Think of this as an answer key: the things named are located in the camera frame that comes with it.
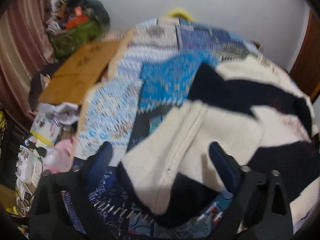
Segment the white and black knit sweater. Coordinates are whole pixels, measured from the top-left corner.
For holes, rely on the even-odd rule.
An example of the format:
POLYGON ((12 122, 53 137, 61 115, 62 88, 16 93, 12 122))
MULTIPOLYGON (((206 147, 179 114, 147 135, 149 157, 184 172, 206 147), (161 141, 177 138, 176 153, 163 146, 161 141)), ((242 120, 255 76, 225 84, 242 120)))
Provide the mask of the white and black knit sweater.
POLYGON ((292 220, 319 195, 318 127, 312 103, 277 65, 253 56, 200 65, 189 95, 117 167, 133 201, 164 227, 198 215, 225 189, 209 147, 240 165, 280 172, 292 220))

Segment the wooden folding lap table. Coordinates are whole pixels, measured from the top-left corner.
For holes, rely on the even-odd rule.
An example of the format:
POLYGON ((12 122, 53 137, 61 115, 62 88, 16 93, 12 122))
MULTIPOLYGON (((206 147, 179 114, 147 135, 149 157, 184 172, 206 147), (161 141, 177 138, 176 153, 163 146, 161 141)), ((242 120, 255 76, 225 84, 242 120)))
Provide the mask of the wooden folding lap table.
POLYGON ((54 73, 39 102, 81 105, 119 48, 119 41, 91 42, 77 49, 54 73))

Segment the blue patchwork bedspread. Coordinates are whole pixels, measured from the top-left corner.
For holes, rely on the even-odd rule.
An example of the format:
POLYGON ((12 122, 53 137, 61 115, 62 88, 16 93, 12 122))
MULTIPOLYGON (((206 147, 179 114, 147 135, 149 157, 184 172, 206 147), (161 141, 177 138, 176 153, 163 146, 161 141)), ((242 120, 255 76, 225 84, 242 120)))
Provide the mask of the blue patchwork bedspread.
POLYGON ((198 215, 164 227, 144 212, 117 179, 117 167, 133 147, 186 101, 202 64, 215 68, 248 56, 258 60, 251 41, 204 24, 159 19, 136 28, 124 56, 111 66, 113 78, 94 94, 78 140, 85 162, 106 141, 113 157, 95 191, 81 188, 81 167, 67 173, 73 204, 69 239, 289 239, 290 203, 277 170, 258 173, 240 165, 237 194, 226 188, 198 215))

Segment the brown wooden door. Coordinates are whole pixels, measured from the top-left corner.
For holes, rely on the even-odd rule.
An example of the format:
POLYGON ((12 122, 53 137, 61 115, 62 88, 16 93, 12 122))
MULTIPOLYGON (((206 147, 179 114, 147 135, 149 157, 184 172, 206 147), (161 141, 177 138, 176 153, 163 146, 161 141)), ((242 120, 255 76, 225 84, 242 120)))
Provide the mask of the brown wooden door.
POLYGON ((291 78, 312 102, 315 102, 319 96, 319 31, 319 20, 310 10, 303 44, 290 71, 291 78))

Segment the green storage basket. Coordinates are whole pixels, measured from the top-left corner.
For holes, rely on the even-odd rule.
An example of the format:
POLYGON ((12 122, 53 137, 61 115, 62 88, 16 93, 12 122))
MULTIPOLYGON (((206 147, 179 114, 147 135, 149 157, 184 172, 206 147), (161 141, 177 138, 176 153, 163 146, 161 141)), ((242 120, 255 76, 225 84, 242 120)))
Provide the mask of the green storage basket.
POLYGON ((71 55, 82 45, 93 41, 102 34, 100 25, 88 21, 59 35, 49 37, 54 55, 57 59, 71 55))

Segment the striped pink curtain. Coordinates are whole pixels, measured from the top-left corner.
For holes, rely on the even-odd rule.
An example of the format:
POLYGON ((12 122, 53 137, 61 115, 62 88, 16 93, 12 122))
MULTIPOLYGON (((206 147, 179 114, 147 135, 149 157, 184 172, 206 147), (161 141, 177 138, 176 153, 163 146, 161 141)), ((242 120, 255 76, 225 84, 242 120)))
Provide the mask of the striped pink curtain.
POLYGON ((1 13, 1 104, 24 130, 33 122, 30 81, 54 57, 45 31, 50 2, 9 0, 1 13))

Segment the orange box in basket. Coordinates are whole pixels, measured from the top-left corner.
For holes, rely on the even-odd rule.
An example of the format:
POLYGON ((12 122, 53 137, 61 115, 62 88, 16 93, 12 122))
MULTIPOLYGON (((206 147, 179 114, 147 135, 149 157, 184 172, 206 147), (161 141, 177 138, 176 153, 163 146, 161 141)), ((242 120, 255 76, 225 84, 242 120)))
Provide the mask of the orange box in basket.
POLYGON ((89 17, 87 15, 77 16, 66 23, 66 29, 71 30, 76 26, 86 23, 89 21, 89 17))

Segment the yellow foam tube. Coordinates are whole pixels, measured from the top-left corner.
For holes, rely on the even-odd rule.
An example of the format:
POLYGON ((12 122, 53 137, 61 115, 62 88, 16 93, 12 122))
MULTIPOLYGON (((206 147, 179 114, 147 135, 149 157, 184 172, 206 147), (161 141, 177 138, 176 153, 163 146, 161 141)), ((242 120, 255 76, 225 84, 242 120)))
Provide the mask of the yellow foam tube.
POLYGON ((169 12, 166 13, 166 16, 194 22, 194 18, 188 12, 180 8, 171 9, 169 12))

